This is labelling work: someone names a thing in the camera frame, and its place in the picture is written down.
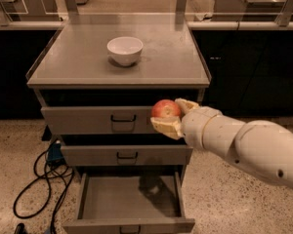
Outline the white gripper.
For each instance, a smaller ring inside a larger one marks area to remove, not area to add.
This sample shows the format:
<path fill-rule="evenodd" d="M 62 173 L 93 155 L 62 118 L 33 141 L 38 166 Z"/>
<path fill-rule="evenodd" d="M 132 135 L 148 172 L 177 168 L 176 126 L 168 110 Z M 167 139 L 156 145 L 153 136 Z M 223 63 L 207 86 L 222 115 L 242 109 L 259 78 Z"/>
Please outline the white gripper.
<path fill-rule="evenodd" d="M 189 147 L 202 148 L 205 127 L 213 118 L 222 115 L 222 112 L 207 106 L 199 107 L 197 102 L 184 98 L 176 98 L 175 103 L 178 104 L 182 113 L 186 114 L 182 122 L 178 116 L 151 117 L 150 122 L 153 128 L 175 140 L 182 138 L 184 135 L 184 140 Z"/>

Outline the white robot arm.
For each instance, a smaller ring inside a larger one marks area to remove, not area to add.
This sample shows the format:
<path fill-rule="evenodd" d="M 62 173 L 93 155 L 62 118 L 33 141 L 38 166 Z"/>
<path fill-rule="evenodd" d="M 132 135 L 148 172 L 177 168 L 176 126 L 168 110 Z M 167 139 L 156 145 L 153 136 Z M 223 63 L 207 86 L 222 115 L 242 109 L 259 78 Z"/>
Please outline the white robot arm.
<path fill-rule="evenodd" d="M 263 182 L 293 189 L 293 133 L 276 123 L 246 123 L 184 98 L 158 101 L 150 122 L 169 138 L 210 151 Z"/>

